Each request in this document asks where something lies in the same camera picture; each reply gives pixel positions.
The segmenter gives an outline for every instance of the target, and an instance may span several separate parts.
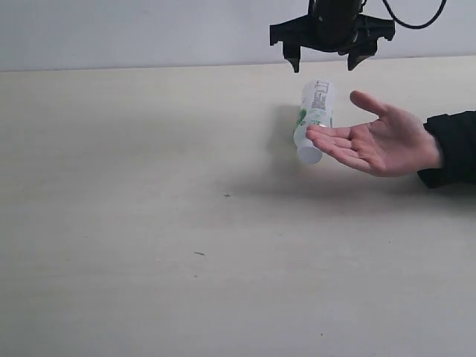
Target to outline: black cable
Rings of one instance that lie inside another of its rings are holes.
[[[440,8],[438,9],[436,15],[433,16],[433,18],[430,21],[426,22],[423,25],[409,25],[406,22],[403,22],[398,17],[396,17],[395,13],[392,11],[392,8],[390,7],[390,4],[388,4],[388,0],[382,0],[382,1],[384,2],[384,5],[387,8],[388,13],[392,17],[392,20],[394,20],[397,24],[403,26],[404,28],[410,28],[411,30],[421,30],[421,29],[427,28],[428,26],[433,24],[440,17],[441,13],[443,12],[443,10],[445,8],[447,0],[441,0],[441,5],[440,5]]]

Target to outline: table surface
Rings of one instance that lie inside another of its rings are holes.
[[[0,74],[0,355],[473,356],[476,193],[299,164],[317,78],[476,107],[476,57]]]

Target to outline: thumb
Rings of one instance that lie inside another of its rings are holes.
[[[360,109],[378,116],[383,116],[388,113],[387,104],[362,91],[353,91],[350,93],[350,101]]]

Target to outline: human hand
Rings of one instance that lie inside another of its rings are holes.
[[[306,136],[322,152],[348,167],[381,177],[441,168],[438,144],[415,115],[360,91],[353,91],[350,100],[379,119],[347,128],[309,126]]]

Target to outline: black sleeve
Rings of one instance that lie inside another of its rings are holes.
[[[476,112],[429,118],[425,128],[440,145],[443,168],[419,171],[423,183],[428,188],[476,184]]]

